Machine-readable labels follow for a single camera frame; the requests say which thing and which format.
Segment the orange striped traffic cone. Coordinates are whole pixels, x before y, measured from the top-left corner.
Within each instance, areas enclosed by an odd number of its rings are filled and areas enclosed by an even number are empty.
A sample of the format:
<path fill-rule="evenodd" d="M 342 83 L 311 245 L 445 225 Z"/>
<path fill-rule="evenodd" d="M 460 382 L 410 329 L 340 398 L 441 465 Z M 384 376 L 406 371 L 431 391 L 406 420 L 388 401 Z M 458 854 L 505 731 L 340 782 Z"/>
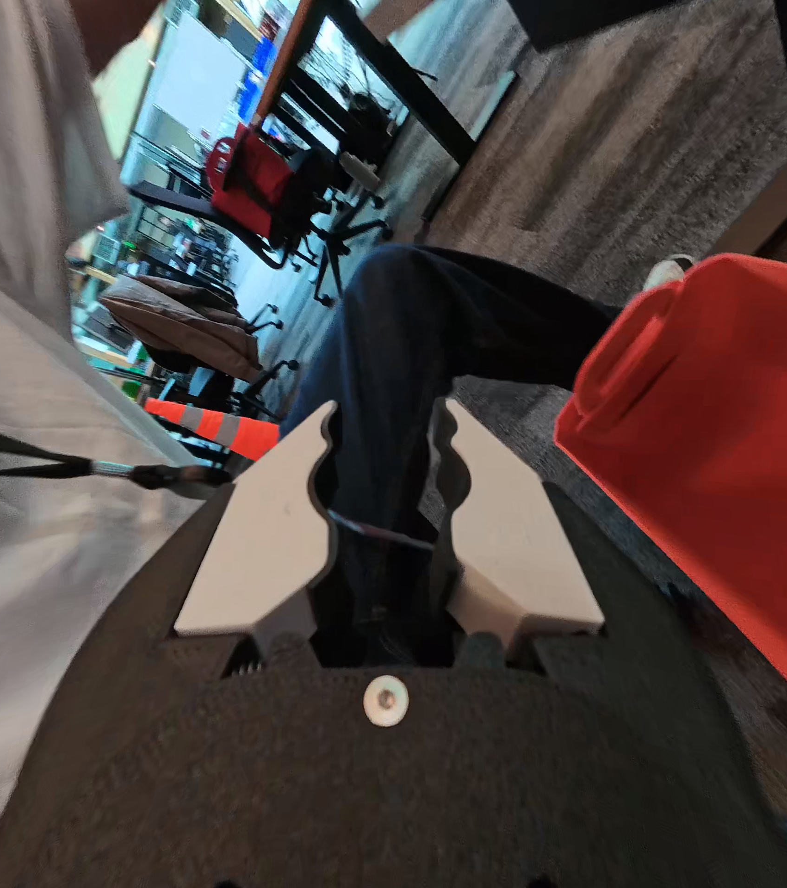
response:
<path fill-rule="evenodd" d="M 144 402 L 143 408 L 157 418 L 252 461 L 260 459 L 279 441 L 279 427 L 263 420 L 161 401 L 153 397 Z"/>

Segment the red office chair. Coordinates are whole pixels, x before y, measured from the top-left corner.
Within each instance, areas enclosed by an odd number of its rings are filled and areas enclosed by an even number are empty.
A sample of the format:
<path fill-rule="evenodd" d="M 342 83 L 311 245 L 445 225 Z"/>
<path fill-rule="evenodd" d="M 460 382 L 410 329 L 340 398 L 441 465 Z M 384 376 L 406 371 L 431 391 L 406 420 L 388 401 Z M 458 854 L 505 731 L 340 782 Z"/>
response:
<path fill-rule="evenodd" d="M 366 203 L 385 207 L 377 177 L 349 154 L 330 160 L 319 148 L 288 152 L 288 147 L 259 128 L 240 125 L 219 139 L 203 168 L 208 197 L 193 197 L 142 181 L 128 185 L 144 204 L 174 210 L 224 229 L 270 269 L 306 263 L 317 269 L 313 298 L 331 308 L 334 299 L 322 283 L 332 273 L 336 294 L 343 295 L 340 259 L 350 242 L 371 231 L 384 240 L 392 229 L 383 218 L 362 224 L 353 219 Z"/>

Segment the brown jacket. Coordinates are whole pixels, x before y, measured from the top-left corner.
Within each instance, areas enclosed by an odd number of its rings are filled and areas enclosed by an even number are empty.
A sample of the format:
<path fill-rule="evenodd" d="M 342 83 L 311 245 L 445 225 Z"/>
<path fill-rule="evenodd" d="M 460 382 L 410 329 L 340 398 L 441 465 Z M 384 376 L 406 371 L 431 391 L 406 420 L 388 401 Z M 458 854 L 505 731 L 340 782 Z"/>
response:
<path fill-rule="evenodd" d="M 121 275 L 99 303 L 166 370 L 208 369 L 248 383 L 263 370 L 254 326 L 211 290 Z"/>

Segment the white board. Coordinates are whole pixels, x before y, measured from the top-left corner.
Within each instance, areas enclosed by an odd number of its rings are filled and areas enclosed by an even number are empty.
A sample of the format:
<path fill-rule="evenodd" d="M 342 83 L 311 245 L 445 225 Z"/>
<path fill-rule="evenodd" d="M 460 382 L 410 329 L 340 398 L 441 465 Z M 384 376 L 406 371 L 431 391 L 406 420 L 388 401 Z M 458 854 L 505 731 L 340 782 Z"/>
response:
<path fill-rule="evenodd" d="M 148 101 L 191 135 L 209 139 L 248 72 L 248 62 L 229 42 L 183 13 L 166 31 Z"/>

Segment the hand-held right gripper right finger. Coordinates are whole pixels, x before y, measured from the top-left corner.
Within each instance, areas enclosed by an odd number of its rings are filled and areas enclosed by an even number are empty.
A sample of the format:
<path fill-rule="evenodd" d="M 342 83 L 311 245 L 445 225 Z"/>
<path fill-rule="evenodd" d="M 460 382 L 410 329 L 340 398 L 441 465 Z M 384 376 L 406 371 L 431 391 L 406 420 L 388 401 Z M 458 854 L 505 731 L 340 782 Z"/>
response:
<path fill-rule="evenodd" d="M 536 472 L 452 398 L 434 407 L 433 610 L 514 657 L 538 637 L 598 635 L 605 617 Z"/>

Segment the red plastic bin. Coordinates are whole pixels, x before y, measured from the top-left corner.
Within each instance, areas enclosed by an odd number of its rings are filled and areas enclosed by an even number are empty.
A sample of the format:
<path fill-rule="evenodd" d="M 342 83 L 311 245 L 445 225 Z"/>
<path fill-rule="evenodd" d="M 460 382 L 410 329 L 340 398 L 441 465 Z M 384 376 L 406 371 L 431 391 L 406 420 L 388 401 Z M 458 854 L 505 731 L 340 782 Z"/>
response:
<path fill-rule="evenodd" d="M 635 298 L 554 440 L 787 681 L 787 264 L 721 254 Z"/>

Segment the wooden desk with black legs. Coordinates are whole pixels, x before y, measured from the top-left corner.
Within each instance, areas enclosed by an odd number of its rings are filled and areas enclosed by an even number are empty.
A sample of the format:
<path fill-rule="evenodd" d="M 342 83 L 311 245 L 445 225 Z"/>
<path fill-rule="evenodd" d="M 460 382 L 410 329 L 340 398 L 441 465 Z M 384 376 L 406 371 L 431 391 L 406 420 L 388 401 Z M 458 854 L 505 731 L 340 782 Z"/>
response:
<path fill-rule="evenodd" d="M 298 3 L 266 78 L 251 119 L 252 127 L 261 127 L 276 111 L 280 97 L 294 83 L 299 60 L 315 43 L 326 19 L 334 23 L 356 53 L 458 166 L 465 166 L 477 148 L 476 139 L 460 125 L 399 51 L 371 33 L 356 6 L 348 1 Z"/>

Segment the black office chair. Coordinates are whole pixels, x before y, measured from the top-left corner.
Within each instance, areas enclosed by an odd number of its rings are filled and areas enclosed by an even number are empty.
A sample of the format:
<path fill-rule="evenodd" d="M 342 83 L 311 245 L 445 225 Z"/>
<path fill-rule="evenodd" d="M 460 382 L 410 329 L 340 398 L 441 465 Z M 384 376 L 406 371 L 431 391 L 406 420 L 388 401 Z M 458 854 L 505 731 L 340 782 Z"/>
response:
<path fill-rule="evenodd" d="M 248 322 L 254 326 L 253 334 L 256 338 L 261 325 Z M 272 408 L 266 406 L 265 390 L 278 379 L 281 372 L 294 371 L 299 367 L 298 362 L 294 360 L 281 360 L 272 365 L 264 365 L 261 362 L 262 372 L 254 382 L 248 383 L 214 370 L 196 369 L 188 373 L 176 373 L 158 365 L 175 377 L 180 395 L 186 397 L 186 402 L 189 404 L 213 408 L 232 406 L 236 414 L 262 415 L 275 421 L 279 420 L 279 416 Z"/>

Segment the person's leg in dark trousers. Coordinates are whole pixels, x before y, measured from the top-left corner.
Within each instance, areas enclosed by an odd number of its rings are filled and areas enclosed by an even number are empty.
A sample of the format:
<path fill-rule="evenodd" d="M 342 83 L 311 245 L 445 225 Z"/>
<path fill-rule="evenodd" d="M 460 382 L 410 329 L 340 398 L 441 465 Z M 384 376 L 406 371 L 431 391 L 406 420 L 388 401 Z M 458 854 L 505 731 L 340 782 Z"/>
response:
<path fill-rule="evenodd" d="M 419 510 L 435 401 L 460 376 L 574 388 L 621 308 L 513 265 L 454 250 L 386 245 L 356 270 L 310 360 L 279 438 L 334 401 L 337 444 L 323 463 L 344 518 L 432 541 Z M 418 615 L 430 554 L 343 528 L 328 580 L 343 611 L 313 646 L 323 665 L 438 663 Z"/>

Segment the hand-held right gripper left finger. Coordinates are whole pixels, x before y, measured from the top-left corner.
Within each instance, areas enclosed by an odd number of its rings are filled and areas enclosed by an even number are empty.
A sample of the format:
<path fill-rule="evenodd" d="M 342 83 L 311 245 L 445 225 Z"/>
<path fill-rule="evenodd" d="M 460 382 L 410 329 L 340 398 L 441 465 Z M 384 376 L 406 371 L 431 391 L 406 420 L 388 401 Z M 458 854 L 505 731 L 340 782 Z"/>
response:
<path fill-rule="evenodd" d="M 316 480 L 337 409 L 322 404 L 233 483 L 174 623 L 178 637 L 242 635 L 269 653 L 278 637 L 317 632 L 311 592 L 332 569 L 337 532 Z"/>

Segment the person's white shoe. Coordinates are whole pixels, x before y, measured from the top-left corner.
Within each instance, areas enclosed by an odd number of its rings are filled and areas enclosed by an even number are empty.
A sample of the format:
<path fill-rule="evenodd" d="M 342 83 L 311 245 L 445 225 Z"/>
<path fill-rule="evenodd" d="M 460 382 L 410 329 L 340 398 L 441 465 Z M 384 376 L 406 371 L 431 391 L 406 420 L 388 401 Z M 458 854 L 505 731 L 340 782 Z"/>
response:
<path fill-rule="evenodd" d="M 658 261 L 650 269 L 644 279 L 641 292 L 653 290 L 667 283 L 682 280 L 686 273 L 696 264 L 696 260 L 687 254 L 672 254 Z"/>

